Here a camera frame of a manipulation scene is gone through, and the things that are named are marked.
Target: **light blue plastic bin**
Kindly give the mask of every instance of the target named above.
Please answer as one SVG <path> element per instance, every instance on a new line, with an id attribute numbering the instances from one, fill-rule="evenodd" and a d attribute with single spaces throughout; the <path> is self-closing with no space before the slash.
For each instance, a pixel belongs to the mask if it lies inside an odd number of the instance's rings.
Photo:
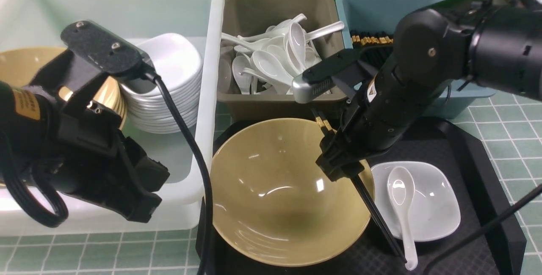
<path id="1" fill-rule="evenodd" d="M 344 47 L 352 48 L 350 30 L 393 33 L 395 26 L 408 13 L 439 1 L 442 0 L 335 0 L 339 20 L 345 24 Z M 476 98 L 486 98 L 495 94 L 495 90 L 475 84 L 469 84 L 462 91 L 457 91 L 462 84 L 462 80 L 453 82 L 449 101 L 444 104 L 447 95 L 445 90 L 426 111 L 426 115 L 454 118 Z"/>

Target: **yellow ceramic bowl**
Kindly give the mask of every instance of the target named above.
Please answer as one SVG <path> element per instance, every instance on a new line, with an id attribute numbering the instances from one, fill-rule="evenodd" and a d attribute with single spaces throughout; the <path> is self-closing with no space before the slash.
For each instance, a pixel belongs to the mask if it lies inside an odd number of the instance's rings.
<path id="1" fill-rule="evenodd" d="M 65 50 L 66 48 L 63 47 L 33 47 L 2 52 L 0 53 L 0 81 L 14 87 L 25 86 L 41 67 Z M 73 92 L 62 87 L 58 94 L 62 99 L 68 100 Z M 125 119 L 126 113 L 124 109 L 121 109 L 124 101 L 122 101 L 119 85 L 114 78 L 107 78 L 94 96 L 94 100 L 112 109 Z"/>
<path id="2" fill-rule="evenodd" d="M 242 254 L 281 267 L 337 256 L 370 213 L 354 185 L 331 182 L 315 164 L 323 134 L 314 121 L 262 121 L 232 136 L 213 158 L 213 224 Z M 366 161 L 360 174 L 374 197 Z"/>

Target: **chopsticks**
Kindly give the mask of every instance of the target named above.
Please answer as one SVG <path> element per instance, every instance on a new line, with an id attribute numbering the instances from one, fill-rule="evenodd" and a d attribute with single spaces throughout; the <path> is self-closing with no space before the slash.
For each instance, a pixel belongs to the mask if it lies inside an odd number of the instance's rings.
<path id="1" fill-rule="evenodd" d="M 352 37 L 352 46 L 354 48 L 375 45 L 386 46 L 368 50 L 361 57 L 362 61 L 369 63 L 376 69 L 380 69 L 393 52 L 393 36 L 386 34 L 386 32 L 371 34 L 370 32 L 351 30 L 350 36 Z"/>
<path id="2" fill-rule="evenodd" d="M 316 111 L 315 109 L 311 109 L 314 118 L 316 120 L 316 123 L 320 127 L 320 130 L 322 130 L 322 133 L 324 133 L 324 136 L 328 135 L 335 135 L 335 131 L 333 128 L 331 128 L 331 125 L 325 118 L 324 114 Z M 378 228 L 382 231 L 384 234 L 384 237 L 386 241 L 388 242 L 389 246 L 391 247 L 391 250 L 395 253 L 395 255 L 399 256 L 403 260 L 403 263 L 407 263 L 407 259 L 405 258 L 405 255 L 403 251 L 401 250 L 401 247 L 399 247 L 399 244 L 397 244 L 397 240 L 395 240 L 395 237 L 390 232 L 389 227 L 387 226 L 386 222 L 382 218 L 382 215 L 380 211 L 378 211 L 378 208 L 376 207 L 376 204 L 374 204 L 374 201 L 371 198 L 371 195 L 369 194 L 367 188 L 363 184 L 362 179 L 359 177 L 359 175 L 356 175 L 355 177 L 351 178 L 352 184 L 354 184 L 354 187 L 356 187 L 356 190 L 358 191 L 359 195 L 362 197 L 363 202 L 367 206 L 367 209 L 371 213 L 371 217 L 374 221 L 374 223 L 378 226 Z"/>

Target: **brown plastic bin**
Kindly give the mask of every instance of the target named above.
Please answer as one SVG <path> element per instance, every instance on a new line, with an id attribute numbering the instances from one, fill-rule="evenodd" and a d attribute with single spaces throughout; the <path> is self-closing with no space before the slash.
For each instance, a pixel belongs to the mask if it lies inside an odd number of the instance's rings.
<path id="1" fill-rule="evenodd" d="M 253 36 L 300 13 L 307 16 L 307 20 L 300 24 L 308 32 L 339 21 L 334 0 L 225 0 L 222 32 L 233 36 Z M 341 32 L 318 38 L 314 40 L 314 45 L 322 58 L 344 48 Z M 333 88 L 331 94 L 323 94 L 309 104 L 294 102 L 292 95 L 242 95 L 236 85 L 230 86 L 228 92 L 217 92 L 218 101 L 227 105 L 236 121 L 311 118 L 311 108 L 329 113 L 335 111 L 345 98 L 338 88 Z"/>

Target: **white plastic bin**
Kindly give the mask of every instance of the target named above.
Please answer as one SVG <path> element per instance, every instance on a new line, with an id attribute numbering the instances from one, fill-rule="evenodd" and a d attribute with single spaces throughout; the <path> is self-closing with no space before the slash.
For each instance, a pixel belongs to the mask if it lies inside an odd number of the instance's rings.
<path id="1" fill-rule="evenodd" d="M 210 167 L 223 8 L 224 0 L 0 0 L 0 51 L 64 45 L 62 29 L 83 19 L 133 42 L 164 33 L 186 36 L 204 58 L 195 135 Z M 70 216 L 59 228 L 50 229 L 30 219 L 4 188 L 0 189 L 0 235 L 154 231 L 197 225 L 203 184 L 181 133 L 147 134 L 129 122 L 123 130 L 172 173 L 158 192 L 163 202 L 148 224 L 130 223 L 114 212 L 63 196 Z"/>

